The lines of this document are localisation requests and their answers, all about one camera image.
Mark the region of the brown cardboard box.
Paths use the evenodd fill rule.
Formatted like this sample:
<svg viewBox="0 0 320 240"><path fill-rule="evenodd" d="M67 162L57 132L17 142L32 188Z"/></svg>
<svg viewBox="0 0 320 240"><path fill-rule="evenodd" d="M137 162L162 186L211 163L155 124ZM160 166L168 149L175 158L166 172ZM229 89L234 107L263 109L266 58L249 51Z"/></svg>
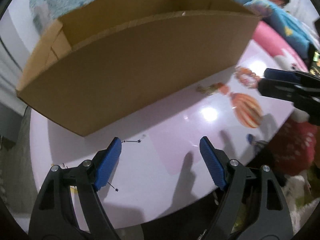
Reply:
<svg viewBox="0 0 320 240"><path fill-rule="evenodd" d="M233 0L95 0L46 29L16 94L85 137L235 65L259 21Z"/></svg>

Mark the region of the blue patterned blanket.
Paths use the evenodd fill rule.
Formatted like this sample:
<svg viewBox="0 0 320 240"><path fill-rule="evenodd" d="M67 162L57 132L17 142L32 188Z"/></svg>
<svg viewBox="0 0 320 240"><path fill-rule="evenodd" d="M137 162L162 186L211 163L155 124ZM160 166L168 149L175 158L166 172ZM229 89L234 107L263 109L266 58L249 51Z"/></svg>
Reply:
<svg viewBox="0 0 320 240"><path fill-rule="evenodd" d="M302 22L269 0L234 0L243 5L273 28L303 60L311 61L316 43Z"/></svg>

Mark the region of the pink floral bedding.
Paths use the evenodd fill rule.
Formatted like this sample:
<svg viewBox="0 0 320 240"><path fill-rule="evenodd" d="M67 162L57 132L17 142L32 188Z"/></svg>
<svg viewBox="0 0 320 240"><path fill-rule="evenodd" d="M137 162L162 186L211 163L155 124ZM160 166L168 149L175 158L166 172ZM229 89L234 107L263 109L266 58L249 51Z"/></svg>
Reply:
<svg viewBox="0 0 320 240"><path fill-rule="evenodd" d="M295 50L265 22L259 22L252 38L276 61L282 70L308 71Z"/></svg>

